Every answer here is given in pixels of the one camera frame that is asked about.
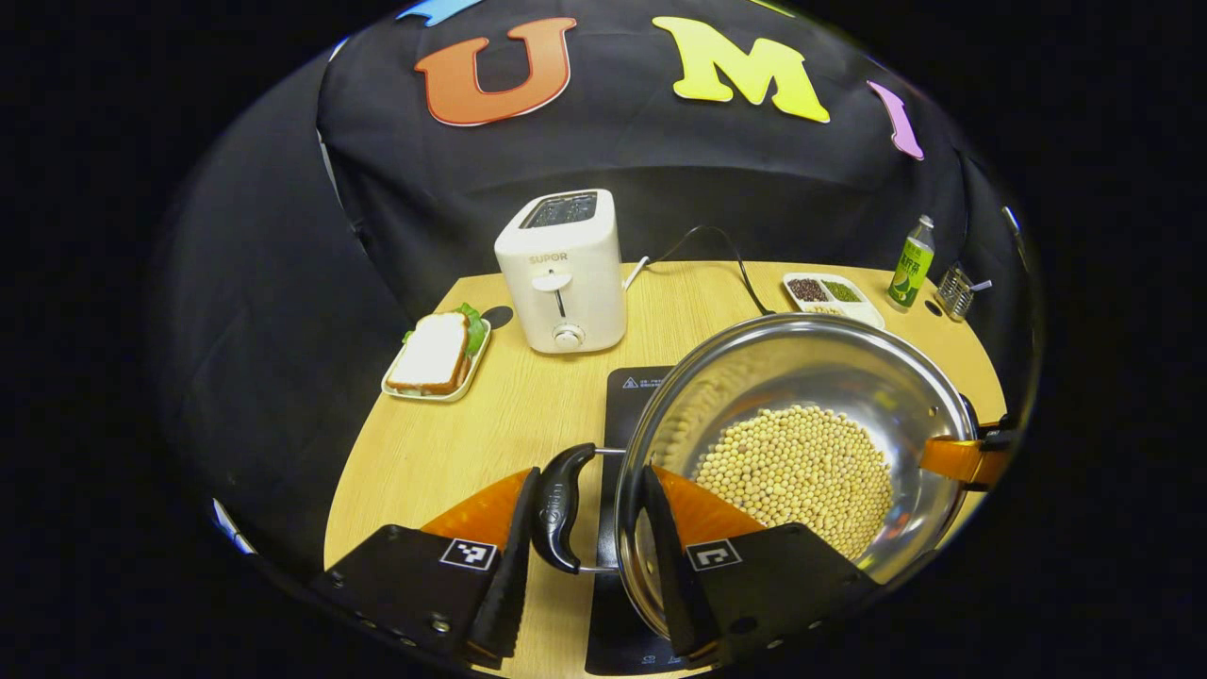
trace green tea bottle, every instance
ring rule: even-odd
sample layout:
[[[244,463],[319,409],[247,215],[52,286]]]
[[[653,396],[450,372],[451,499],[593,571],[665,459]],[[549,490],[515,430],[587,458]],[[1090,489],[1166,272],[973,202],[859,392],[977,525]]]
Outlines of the green tea bottle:
[[[914,298],[926,280],[926,271],[931,268],[931,259],[934,258],[933,232],[934,222],[922,215],[917,219],[917,227],[905,238],[902,258],[897,261],[897,273],[888,283],[888,300],[898,310],[909,310],[914,305]]]

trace stainless steel pot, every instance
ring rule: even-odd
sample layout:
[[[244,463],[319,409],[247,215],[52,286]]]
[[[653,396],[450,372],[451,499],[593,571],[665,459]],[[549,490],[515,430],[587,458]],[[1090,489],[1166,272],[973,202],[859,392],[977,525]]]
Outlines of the stainless steel pot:
[[[570,529],[583,464],[596,453],[624,455],[616,496],[618,570],[641,617],[669,638],[652,531],[639,501],[642,468],[690,478],[723,429],[759,409],[797,404],[846,414],[885,452],[893,507],[853,563],[876,583],[892,583],[934,549],[958,507],[960,484],[919,467],[923,446],[933,437],[974,439],[975,416],[939,369],[899,336],[821,314],[760,316],[719,332],[666,376],[626,451],[584,444],[559,455],[542,473],[533,548],[567,573],[612,570],[581,566]]]

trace white toaster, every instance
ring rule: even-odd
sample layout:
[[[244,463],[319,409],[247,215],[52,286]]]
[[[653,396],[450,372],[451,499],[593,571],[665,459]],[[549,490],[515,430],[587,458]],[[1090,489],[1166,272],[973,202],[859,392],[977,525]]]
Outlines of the white toaster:
[[[594,352],[624,336],[620,242],[608,191],[535,198],[498,234],[495,256],[537,352]]]

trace lettuce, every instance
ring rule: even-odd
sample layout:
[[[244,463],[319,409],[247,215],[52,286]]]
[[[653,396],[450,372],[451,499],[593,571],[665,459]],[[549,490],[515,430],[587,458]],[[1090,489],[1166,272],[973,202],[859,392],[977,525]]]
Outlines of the lettuce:
[[[463,312],[466,317],[470,318],[470,343],[466,345],[465,356],[472,357],[478,353],[478,350],[482,349],[483,341],[485,341],[486,326],[482,322],[482,314],[479,314],[478,310],[470,304],[462,303],[457,310]]]

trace black cable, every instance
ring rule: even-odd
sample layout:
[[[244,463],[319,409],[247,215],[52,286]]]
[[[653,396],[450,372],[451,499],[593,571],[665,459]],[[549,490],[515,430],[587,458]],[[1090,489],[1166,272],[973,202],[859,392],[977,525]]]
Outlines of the black cable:
[[[717,233],[721,234],[722,238],[725,239],[725,242],[729,244],[729,248],[734,251],[734,258],[737,259],[737,268],[742,269],[742,282],[746,285],[746,291],[750,292],[751,299],[754,299],[754,305],[758,306],[759,312],[763,314],[763,315],[771,315],[771,314],[774,314],[775,311],[769,310],[766,306],[764,306],[763,302],[759,300],[758,294],[754,293],[754,287],[751,286],[751,276],[746,274],[746,263],[742,262],[742,256],[737,251],[737,246],[734,245],[734,241],[729,239],[729,234],[728,233],[725,233],[724,230],[722,230],[721,228],[718,228],[716,226],[710,226],[707,223],[701,223],[699,226],[692,227],[690,229],[688,229],[687,233],[683,234],[683,238],[680,238],[678,242],[676,242],[670,250],[666,250],[666,253],[664,253],[663,256],[658,257],[657,259],[651,259],[651,262],[648,264],[646,264],[646,265],[653,265],[653,264],[655,264],[655,263],[665,259],[666,257],[671,256],[672,253],[675,253],[675,250],[678,250],[680,245],[682,245],[688,238],[692,236],[693,233],[695,233],[696,230],[700,230],[701,228],[709,228],[709,229],[716,230]]]

